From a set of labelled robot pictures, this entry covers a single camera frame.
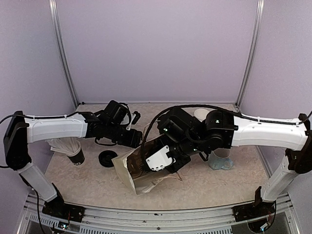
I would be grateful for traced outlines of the stack of black lids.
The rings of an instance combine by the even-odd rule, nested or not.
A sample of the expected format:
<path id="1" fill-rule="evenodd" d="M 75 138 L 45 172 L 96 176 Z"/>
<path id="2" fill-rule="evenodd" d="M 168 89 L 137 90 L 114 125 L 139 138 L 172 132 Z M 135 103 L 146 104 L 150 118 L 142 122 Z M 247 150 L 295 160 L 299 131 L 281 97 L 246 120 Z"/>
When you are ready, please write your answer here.
<path id="1" fill-rule="evenodd" d="M 105 168 L 112 168 L 114 167 L 112 159 L 116 157 L 117 153 L 115 151 L 105 150 L 98 155 L 98 160 L 101 166 Z"/>

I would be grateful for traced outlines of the beige paper bag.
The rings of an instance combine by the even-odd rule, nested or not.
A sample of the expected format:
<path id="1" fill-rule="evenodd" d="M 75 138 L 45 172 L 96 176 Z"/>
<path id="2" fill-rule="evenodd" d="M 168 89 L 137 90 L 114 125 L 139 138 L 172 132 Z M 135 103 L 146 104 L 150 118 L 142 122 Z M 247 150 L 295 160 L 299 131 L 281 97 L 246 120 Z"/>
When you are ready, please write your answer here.
<path id="1" fill-rule="evenodd" d="M 135 195 L 149 193 L 154 187 L 170 178 L 182 180 L 179 173 L 172 174 L 166 170 L 149 171 L 149 167 L 143 165 L 140 147 L 113 158 L 112 163 L 118 177 Z"/>

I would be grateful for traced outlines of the stack of paper cups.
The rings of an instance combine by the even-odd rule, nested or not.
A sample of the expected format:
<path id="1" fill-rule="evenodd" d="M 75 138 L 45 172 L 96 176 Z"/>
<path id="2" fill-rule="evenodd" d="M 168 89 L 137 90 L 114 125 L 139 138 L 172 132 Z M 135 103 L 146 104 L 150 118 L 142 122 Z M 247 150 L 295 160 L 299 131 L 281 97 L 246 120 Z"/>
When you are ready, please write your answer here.
<path id="1" fill-rule="evenodd" d="M 196 117 L 199 121 L 204 121 L 209 112 L 210 111 L 207 109 L 199 108 L 194 111 L 194 117 Z"/>

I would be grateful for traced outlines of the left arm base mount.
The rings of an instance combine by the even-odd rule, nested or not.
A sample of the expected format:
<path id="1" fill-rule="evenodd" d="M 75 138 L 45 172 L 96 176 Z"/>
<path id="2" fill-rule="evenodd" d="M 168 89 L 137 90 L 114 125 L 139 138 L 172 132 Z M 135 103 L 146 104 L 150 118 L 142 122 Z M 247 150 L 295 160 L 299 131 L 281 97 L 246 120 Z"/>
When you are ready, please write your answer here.
<path id="1" fill-rule="evenodd" d="M 44 202 L 42 213 L 53 217 L 66 219 L 68 221 L 82 222 L 85 208 L 78 205 L 65 203 L 57 187 L 52 184 L 57 192 L 56 198 Z"/>

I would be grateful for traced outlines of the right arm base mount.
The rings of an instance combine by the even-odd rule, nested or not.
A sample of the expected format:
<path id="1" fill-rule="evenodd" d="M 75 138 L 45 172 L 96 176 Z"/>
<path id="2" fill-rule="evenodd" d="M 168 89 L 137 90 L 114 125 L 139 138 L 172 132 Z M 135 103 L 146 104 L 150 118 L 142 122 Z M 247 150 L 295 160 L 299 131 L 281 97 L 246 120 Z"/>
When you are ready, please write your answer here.
<path id="1" fill-rule="evenodd" d="M 263 201 L 261 189 L 262 187 L 259 186 L 255 191 L 254 202 L 236 205 L 232 208 L 236 222 L 273 214 L 276 211 L 275 201 Z"/>

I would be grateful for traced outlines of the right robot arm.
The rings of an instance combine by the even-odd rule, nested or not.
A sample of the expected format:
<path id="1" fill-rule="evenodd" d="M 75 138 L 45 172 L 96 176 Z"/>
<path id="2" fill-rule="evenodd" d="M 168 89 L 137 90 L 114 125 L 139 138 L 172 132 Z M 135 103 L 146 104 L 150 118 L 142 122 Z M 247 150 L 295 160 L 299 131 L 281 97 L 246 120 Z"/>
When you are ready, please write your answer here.
<path id="1" fill-rule="evenodd" d="M 269 181 L 255 191 L 249 206 L 253 216 L 260 216 L 272 206 L 280 193 L 300 174 L 312 169 L 312 129 L 309 116 L 293 119 L 261 118 L 210 106 L 204 120 L 187 113 L 188 105 L 166 108 L 157 114 L 160 137 L 153 148 L 140 148 L 147 171 L 177 172 L 198 154 L 203 160 L 216 149 L 238 146 L 285 148 L 285 158 Z"/>

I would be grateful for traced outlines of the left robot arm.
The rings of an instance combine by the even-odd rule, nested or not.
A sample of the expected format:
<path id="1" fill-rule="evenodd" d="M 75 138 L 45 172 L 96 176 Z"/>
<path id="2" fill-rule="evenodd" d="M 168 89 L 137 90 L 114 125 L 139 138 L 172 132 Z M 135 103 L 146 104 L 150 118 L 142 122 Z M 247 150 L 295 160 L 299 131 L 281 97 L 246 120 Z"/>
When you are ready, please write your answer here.
<path id="1" fill-rule="evenodd" d="M 47 180 L 32 162 L 28 144 L 57 138 L 107 138 L 112 145 L 136 148 L 143 133 L 132 129 L 140 113 L 130 112 L 125 103 L 111 100 L 105 109 L 93 112 L 74 112 L 62 116 L 26 116 L 22 111 L 9 115 L 10 123 L 3 138 L 6 168 L 17 171 L 24 182 L 32 187 L 55 215 L 68 213 L 57 187 Z"/>

